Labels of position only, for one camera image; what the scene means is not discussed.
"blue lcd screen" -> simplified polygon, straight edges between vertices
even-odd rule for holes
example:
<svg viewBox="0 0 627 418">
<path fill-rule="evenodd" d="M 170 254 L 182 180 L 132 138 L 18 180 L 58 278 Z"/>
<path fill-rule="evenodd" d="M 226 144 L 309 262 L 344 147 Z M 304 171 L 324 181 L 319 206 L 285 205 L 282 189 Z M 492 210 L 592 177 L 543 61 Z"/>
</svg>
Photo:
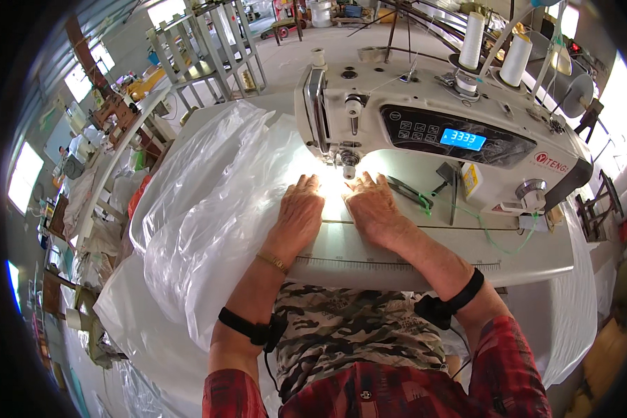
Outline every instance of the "blue lcd screen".
<svg viewBox="0 0 627 418">
<path fill-rule="evenodd" d="M 487 138 L 481 137 L 480 135 L 446 128 L 443 130 L 443 135 L 439 142 L 445 145 L 459 146 L 460 148 L 479 151 L 486 139 Z"/>
</svg>

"scissors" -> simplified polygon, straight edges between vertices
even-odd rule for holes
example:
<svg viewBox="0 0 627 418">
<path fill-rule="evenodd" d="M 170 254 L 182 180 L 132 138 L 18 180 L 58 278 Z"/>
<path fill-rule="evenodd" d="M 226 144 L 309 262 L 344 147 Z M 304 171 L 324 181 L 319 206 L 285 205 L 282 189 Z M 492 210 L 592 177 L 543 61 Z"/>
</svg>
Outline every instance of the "scissors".
<svg viewBox="0 0 627 418">
<path fill-rule="evenodd" d="M 426 209 L 431 209 L 432 206 L 435 205 L 434 202 L 432 202 L 430 199 L 427 199 L 418 190 L 405 184 L 401 180 L 395 179 L 392 176 L 386 176 L 386 179 L 388 180 L 388 186 L 390 186 L 391 189 L 393 189 L 394 191 L 396 191 L 402 196 L 408 197 L 410 200 L 414 201 L 415 203 L 418 203 L 418 205 Z"/>
</svg>

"orange bag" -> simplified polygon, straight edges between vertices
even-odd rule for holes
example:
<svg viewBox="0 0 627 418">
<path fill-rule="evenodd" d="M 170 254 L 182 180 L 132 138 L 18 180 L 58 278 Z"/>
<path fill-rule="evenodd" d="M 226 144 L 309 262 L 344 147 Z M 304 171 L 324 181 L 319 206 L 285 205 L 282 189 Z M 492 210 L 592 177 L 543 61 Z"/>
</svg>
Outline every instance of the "orange bag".
<svg viewBox="0 0 627 418">
<path fill-rule="evenodd" d="M 137 204 L 140 202 L 140 199 L 142 198 L 142 195 L 144 194 L 144 189 L 146 188 L 146 185 L 150 181 L 151 181 L 151 176 L 146 175 L 146 177 L 144 177 L 144 180 L 142 180 L 142 184 L 140 185 L 140 188 L 138 188 L 135 194 L 130 198 L 130 202 L 127 205 L 127 217 L 129 217 L 130 220 L 132 220 L 132 214 L 135 213 L 135 208 L 137 207 Z"/>
</svg>

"hand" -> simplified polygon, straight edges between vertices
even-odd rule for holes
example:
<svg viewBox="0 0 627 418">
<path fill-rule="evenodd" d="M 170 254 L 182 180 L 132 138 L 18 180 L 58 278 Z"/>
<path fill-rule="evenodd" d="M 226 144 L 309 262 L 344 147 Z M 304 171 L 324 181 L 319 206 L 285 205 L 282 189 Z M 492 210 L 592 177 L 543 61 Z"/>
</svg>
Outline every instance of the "hand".
<svg viewBox="0 0 627 418">
<path fill-rule="evenodd" d="M 290 266 L 300 251 L 318 235 L 324 205 L 325 198 L 318 194 L 318 176 L 302 174 L 297 184 L 290 185 L 285 191 L 279 218 L 269 231 L 262 250 Z"/>
<path fill-rule="evenodd" d="M 379 174 L 374 183 L 365 171 L 362 177 L 346 185 L 351 193 L 343 195 L 343 201 L 360 235 L 377 246 L 399 253 L 405 238 L 418 229 L 397 209 L 385 176 Z"/>
</svg>

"gold bracelet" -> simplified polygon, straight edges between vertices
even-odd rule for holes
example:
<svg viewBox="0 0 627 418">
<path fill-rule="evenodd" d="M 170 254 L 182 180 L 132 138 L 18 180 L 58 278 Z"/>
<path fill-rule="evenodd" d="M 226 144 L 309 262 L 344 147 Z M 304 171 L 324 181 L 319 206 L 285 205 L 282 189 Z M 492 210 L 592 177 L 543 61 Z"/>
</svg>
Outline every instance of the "gold bracelet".
<svg viewBox="0 0 627 418">
<path fill-rule="evenodd" d="M 270 253 L 266 252 L 266 251 L 258 251 L 258 254 L 255 255 L 256 257 L 260 257 L 261 259 L 265 260 L 266 262 L 272 264 L 274 267 L 276 267 L 277 269 L 281 270 L 281 272 L 285 275 L 288 276 L 288 268 L 285 267 L 285 263 L 281 261 L 281 259 L 279 259 L 278 257 L 271 255 Z"/>
</svg>

